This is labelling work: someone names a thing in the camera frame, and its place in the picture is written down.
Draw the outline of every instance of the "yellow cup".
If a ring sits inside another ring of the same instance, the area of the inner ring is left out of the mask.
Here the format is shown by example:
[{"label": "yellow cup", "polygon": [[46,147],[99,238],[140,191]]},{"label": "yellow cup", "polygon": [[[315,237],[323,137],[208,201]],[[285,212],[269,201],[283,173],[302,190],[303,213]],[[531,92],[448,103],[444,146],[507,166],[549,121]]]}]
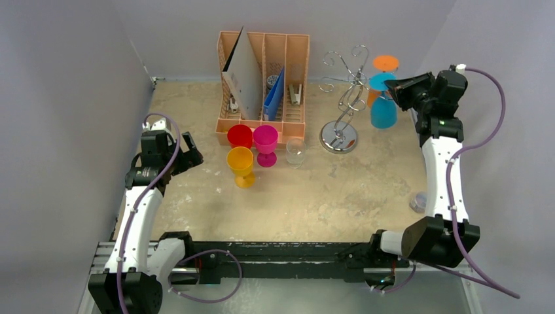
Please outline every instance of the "yellow cup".
[{"label": "yellow cup", "polygon": [[246,147],[236,147],[227,154],[227,165],[235,174],[235,184],[240,188],[249,188],[255,183],[253,166],[255,157]]}]

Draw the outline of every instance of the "round metal base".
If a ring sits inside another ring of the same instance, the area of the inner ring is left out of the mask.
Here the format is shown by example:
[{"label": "round metal base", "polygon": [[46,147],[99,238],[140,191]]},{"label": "round metal base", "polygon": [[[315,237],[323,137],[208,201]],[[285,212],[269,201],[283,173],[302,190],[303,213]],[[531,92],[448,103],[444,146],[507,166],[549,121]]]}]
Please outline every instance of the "round metal base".
[{"label": "round metal base", "polygon": [[346,154],[355,149],[359,141],[357,130],[352,125],[339,121],[337,124],[339,134],[336,134],[333,130],[334,125],[335,121],[328,122],[320,131],[320,143],[324,148],[334,154]]}]

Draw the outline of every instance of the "beige stone tabletop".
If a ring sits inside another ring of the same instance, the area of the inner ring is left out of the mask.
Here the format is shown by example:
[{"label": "beige stone tabletop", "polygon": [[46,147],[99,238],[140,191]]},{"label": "beige stone tabletop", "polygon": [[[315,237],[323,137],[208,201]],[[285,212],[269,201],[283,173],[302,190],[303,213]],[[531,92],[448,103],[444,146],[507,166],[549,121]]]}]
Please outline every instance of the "beige stone tabletop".
[{"label": "beige stone tabletop", "polygon": [[358,112],[352,124],[359,144],[351,153],[332,154],[321,146],[320,129],[339,116],[345,89],[324,93],[309,84],[302,167],[291,169],[285,151],[277,150],[277,164],[262,168],[255,162],[256,183],[241,189],[226,164],[230,147],[220,146],[215,135],[221,85],[159,82],[151,111],[170,115],[181,133],[191,132],[204,163],[171,180],[152,239],[188,230],[194,240],[360,242],[378,228],[402,230],[417,221],[421,215],[408,203],[426,189],[426,179],[408,113],[399,111],[395,126],[377,130],[368,109]]}]

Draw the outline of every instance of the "white wall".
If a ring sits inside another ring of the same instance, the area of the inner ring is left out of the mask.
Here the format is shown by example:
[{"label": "white wall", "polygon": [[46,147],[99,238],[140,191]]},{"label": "white wall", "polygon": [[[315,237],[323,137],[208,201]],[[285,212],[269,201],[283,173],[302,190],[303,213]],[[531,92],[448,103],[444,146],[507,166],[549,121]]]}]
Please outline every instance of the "white wall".
[{"label": "white wall", "polygon": [[327,67],[329,50],[349,55],[357,44],[372,58],[394,54],[412,75],[455,0],[113,0],[151,76],[219,80],[216,43],[222,30],[311,35],[309,76],[346,77]]},{"label": "white wall", "polygon": [[109,0],[2,0],[1,312],[77,311],[151,89]]},{"label": "white wall", "polygon": [[[486,147],[463,155],[465,202],[482,238],[471,256],[521,300],[479,290],[485,313],[553,313],[555,219],[552,77],[555,2],[459,0],[426,55],[420,72],[466,63],[497,77],[507,115]],[[458,116],[465,144],[495,126],[499,96],[475,73]]]}]

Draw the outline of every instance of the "transparent plastic cup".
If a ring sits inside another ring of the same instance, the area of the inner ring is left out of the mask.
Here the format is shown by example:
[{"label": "transparent plastic cup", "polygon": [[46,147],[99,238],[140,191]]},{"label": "transparent plastic cup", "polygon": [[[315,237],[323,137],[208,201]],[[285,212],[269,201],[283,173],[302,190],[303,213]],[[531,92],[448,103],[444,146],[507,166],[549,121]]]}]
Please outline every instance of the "transparent plastic cup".
[{"label": "transparent plastic cup", "polygon": [[306,156],[306,144],[301,139],[290,139],[286,146],[285,158],[289,167],[297,169],[302,165]]},{"label": "transparent plastic cup", "polygon": [[408,204],[416,213],[422,214],[426,211],[427,194],[418,192]]}]

